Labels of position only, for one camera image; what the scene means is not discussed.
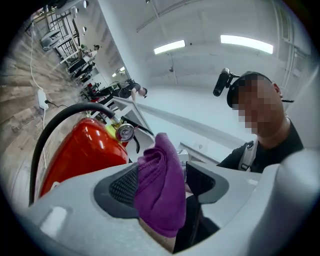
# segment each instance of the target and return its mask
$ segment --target fluorescent light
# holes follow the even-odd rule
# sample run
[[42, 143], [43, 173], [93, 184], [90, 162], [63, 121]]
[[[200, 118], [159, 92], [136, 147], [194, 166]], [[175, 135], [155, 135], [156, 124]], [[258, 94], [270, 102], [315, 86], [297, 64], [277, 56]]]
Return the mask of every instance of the fluorescent light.
[[186, 43], [185, 40], [181, 40], [181, 41], [176, 41], [176, 42], [172, 42], [172, 43], [168, 43], [166, 45], [160, 46], [158, 48], [154, 49], [154, 53], [155, 54], [160, 54], [163, 52], [167, 52], [173, 49], [177, 49], [177, 48], [181, 48], [181, 47], [185, 47]]
[[232, 45], [239, 45], [239, 46], [247, 46], [254, 49], [258, 49], [264, 51], [268, 54], [272, 54], [274, 52], [274, 47], [271, 44], [266, 42], [261, 42], [255, 39], [246, 38], [242, 36], [235, 36], [235, 35], [221, 35], [221, 43], [222, 44], [232, 44]]

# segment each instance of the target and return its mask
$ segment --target purple cloth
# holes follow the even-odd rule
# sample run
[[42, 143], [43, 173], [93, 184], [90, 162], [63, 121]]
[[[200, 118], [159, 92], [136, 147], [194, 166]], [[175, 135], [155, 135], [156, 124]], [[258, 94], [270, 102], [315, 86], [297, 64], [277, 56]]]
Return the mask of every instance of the purple cloth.
[[166, 133], [156, 135], [154, 147], [144, 151], [138, 164], [134, 207], [155, 232], [173, 238], [185, 224], [186, 191], [177, 151]]

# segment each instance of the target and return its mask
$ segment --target backpack strap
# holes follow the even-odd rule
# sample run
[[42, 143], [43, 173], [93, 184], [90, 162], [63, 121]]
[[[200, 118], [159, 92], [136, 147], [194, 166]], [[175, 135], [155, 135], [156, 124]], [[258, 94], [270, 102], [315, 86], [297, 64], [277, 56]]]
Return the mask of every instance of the backpack strap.
[[250, 141], [246, 144], [243, 155], [240, 159], [238, 170], [239, 171], [251, 171], [251, 164], [255, 160], [256, 157], [256, 151], [258, 146], [258, 139], [255, 141]]

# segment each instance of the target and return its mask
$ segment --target red fire extinguisher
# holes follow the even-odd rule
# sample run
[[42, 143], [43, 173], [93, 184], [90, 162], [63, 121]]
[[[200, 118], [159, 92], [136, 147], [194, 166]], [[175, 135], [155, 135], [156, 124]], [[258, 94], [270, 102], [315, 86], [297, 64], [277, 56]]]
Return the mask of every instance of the red fire extinguisher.
[[81, 119], [64, 138], [51, 159], [41, 184], [40, 197], [72, 177], [127, 164], [127, 143], [134, 139], [137, 153], [140, 150], [135, 137], [136, 127], [153, 135], [148, 129], [124, 116], [117, 117], [112, 110], [99, 103], [88, 102], [67, 107], [47, 124], [35, 146], [30, 171], [29, 204], [35, 199], [38, 164], [47, 139], [63, 120], [83, 111], [100, 111], [110, 118], [112, 125], [106, 128], [95, 119]]

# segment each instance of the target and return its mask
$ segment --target wooden floor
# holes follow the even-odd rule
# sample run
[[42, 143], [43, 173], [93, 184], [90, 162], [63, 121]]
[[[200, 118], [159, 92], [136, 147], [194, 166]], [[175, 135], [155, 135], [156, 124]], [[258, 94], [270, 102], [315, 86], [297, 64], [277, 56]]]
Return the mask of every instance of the wooden floor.
[[[28, 206], [32, 155], [43, 130], [44, 111], [39, 108], [39, 88], [31, 77], [30, 60], [31, 37], [22, 30], [8, 50], [0, 71], [0, 182], [16, 211], [23, 211]], [[53, 50], [44, 52], [40, 38], [34, 36], [32, 70], [35, 81], [48, 100], [58, 106], [70, 106], [81, 101], [81, 89], [71, 81], [67, 66], [59, 65], [59, 61]], [[50, 105], [45, 113], [45, 124], [63, 108]], [[47, 164], [81, 117], [76, 114], [56, 128], [45, 145]], [[41, 158], [36, 191], [44, 174]]]

